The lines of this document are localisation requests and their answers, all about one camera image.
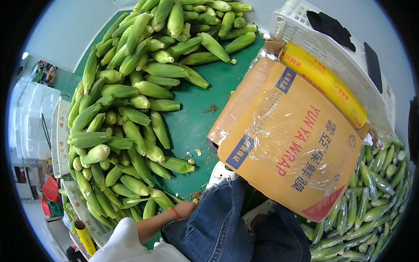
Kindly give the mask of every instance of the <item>black cloth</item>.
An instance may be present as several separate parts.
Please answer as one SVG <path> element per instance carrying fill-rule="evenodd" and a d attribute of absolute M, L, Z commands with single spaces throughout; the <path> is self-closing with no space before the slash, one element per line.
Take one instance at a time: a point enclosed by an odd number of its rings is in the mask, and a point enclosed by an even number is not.
<path fill-rule="evenodd" d="M 348 29 L 342 27 L 339 21 L 323 12 L 316 13 L 313 11 L 307 11 L 307 18 L 314 30 L 327 34 L 339 44 L 350 48 L 354 52 L 356 51 L 354 44 L 349 39 L 351 34 Z"/>
<path fill-rule="evenodd" d="M 70 262 L 87 262 L 83 254 L 80 251 L 75 252 L 71 246 L 67 248 L 66 255 Z"/>

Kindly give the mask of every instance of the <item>yellow cardboard box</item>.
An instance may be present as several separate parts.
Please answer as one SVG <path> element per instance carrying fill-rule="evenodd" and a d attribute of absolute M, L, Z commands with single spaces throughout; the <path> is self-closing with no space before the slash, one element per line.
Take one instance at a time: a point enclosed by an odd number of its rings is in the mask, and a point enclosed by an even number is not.
<path fill-rule="evenodd" d="M 223 113 L 208 134 L 220 160 L 267 197 L 316 222 L 346 190 L 369 128 L 355 130 L 306 80 L 266 58 Z"/>

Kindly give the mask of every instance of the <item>denim jeans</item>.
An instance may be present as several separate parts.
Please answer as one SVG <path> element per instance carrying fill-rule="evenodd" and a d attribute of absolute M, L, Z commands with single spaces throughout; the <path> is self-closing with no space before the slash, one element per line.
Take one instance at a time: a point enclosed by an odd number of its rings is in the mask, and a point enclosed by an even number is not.
<path fill-rule="evenodd" d="M 192 262 L 308 262 L 308 240 L 293 212 L 275 204 L 252 241 L 240 217 L 247 182 L 238 177 L 208 189 L 189 219 L 162 229 L 163 239 Z"/>

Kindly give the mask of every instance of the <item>red plastic basket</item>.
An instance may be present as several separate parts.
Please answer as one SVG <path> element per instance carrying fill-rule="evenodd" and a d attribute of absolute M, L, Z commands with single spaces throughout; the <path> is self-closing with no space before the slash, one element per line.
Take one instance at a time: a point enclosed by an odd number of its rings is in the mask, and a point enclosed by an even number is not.
<path fill-rule="evenodd" d="M 51 210 L 49 209 L 49 204 L 45 197 L 42 197 L 42 210 L 44 210 L 44 214 L 47 216 L 51 216 Z"/>
<path fill-rule="evenodd" d="M 57 181 L 55 181 L 54 178 L 52 178 L 51 176 L 48 177 L 47 181 L 45 182 L 45 184 L 42 186 L 42 191 L 45 194 L 45 197 L 54 203 L 57 203 L 59 200 L 59 196 L 58 196 L 58 183 Z"/>

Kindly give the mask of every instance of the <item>shoe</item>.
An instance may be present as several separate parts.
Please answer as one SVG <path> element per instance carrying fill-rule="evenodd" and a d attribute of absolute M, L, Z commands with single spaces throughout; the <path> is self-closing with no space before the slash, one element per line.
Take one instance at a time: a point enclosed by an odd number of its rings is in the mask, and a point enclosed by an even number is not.
<path fill-rule="evenodd" d="M 212 170 L 211 177 L 209 178 L 207 189 L 218 185 L 223 181 L 224 179 L 231 180 L 235 177 L 235 173 L 233 170 L 225 166 L 223 162 L 218 161 L 218 163 L 215 165 L 214 169 Z"/>
<path fill-rule="evenodd" d="M 266 200 L 262 204 L 258 205 L 254 209 L 250 210 L 243 216 L 243 220 L 246 223 L 246 227 L 248 230 L 252 231 L 252 227 L 250 224 L 252 223 L 253 219 L 255 219 L 258 215 L 268 215 L 274 211 L 274 203 L 271 199 Z"/>

